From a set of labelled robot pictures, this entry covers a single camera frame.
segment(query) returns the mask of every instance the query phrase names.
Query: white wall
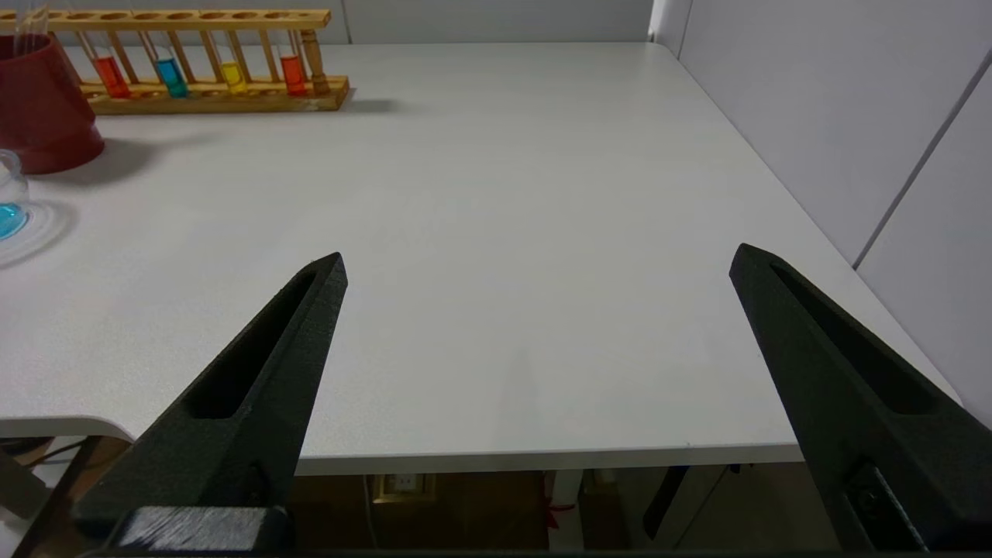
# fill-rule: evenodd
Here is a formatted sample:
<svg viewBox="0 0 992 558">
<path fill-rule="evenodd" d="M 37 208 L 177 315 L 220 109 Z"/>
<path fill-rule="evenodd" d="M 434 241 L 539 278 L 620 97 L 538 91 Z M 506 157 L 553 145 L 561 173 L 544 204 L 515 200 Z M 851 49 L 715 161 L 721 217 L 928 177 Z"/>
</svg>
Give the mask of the white wall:
<svg viewBox="0 0 992 558">
<path fill-rule="evenodd" d="M 652 14 L 655 43 L 668 47 L 676 58 L 682 50 L 685 24 L 688 23 L 691 9 L 692 0 L 656 0 L 655 2 L 655 13 Z"/>
<path fill-rule="evenodd" d="M 51 0 L 65 9 L 66 0 Z M 95 9 L 330 9 L 322 43 L 646 41 L 653 0 L 70 0 Z M 246 44 L 257 44 L 252 34 Z M 72 44 L 72 38 L 62 38 Z M 123 37 L 138 44 L 136 37 Z"/>
<path fill-rule="evenodd" d="M 352 41 L 646 41 L 652 0 L 345 0 Z"/>
<path fill-rule="evenodd" d="M 681 62 L 854 262 L 990 46 L 988 0 L 694 0 Z"/>
<path fill-rule="evenodd" d="M 992 72 L 961 108 L 858 273 L 965 408 L 992 427 Z"/>
</svg>

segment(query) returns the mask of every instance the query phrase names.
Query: glass beaker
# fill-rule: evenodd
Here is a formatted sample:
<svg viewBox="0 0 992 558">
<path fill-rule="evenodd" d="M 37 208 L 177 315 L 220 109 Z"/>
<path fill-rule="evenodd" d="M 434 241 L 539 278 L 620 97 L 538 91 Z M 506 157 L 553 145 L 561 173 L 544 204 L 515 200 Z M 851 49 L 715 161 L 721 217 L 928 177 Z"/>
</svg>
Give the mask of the glass beaker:
<svg viewBox="0 0 992 558">
<path fill-rule="evenodd" d="M 28 222 L 22 204 L 28 200 L 28 179 L 13 151 L 0 149 L 0 240 L 13 236 Z"/>
</svg>

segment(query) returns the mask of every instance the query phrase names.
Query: blue test tube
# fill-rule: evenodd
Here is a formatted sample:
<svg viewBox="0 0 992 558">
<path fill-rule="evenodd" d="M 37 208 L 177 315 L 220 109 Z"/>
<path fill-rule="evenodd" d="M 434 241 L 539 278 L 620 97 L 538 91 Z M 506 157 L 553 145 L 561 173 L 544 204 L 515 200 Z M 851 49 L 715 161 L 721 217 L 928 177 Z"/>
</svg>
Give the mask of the blue test tube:
<svg viewBox="0 0 992 558">
<path fill-rule="evenodd" d="M 189 88 L 186 87 L 186 80 L 179 65 L 176 64 L 176 55 L 173 54 L 172 44 L 164 31 L 156 31 L 151 37 L 151 52 L 155 55 L 155 69 L 162 79 L 162 83 L 169 91 L 169 96 L 173 98 L 186 98 L 189 96 Z"/>
</svg>

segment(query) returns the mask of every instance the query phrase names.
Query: yellow liquid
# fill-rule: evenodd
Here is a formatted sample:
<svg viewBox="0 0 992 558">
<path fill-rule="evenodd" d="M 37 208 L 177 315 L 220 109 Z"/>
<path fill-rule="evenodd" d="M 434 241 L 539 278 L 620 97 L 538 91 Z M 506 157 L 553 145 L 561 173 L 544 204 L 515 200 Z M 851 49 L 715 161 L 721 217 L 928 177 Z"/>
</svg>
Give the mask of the yellow liquid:
<svg viewBox="0 0 992 558">
<path fill-rule="evenodd" d="M 225 62 L 220 65 L 220 71 L 224 74 L 224 81 L 227 81 L 227 88 L 232 93 L 238 95 L 248 92 L 248 84 L 245 83 L 237 62 Z"/>
</svg>

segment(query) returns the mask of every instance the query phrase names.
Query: yellow test tube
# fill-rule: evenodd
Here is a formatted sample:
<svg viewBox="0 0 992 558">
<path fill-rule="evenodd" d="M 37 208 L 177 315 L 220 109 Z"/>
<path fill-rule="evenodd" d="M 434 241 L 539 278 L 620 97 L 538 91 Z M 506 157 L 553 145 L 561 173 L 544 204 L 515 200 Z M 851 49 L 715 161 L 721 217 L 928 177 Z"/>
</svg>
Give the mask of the yellow test tube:
<svg viewBox="0 0 992 558">
<path fill-rule="evenodd" d="M 224 32 L 217 32 L 217 34 L 220 35 L 220 41 L 214 39 L 216 35 L 214 32 L 210 32 L 210 38 L 217 46 L 217 56 L 220 58 L 220 73 L 223 74 L 224 81 L 227 83 L 227 90 L 235 95 L 247 93 L 248 82 L 241 72 L 241 65 L 238 64 L 237 58 L 235 58 L 230 40 Z"/>
</svg>

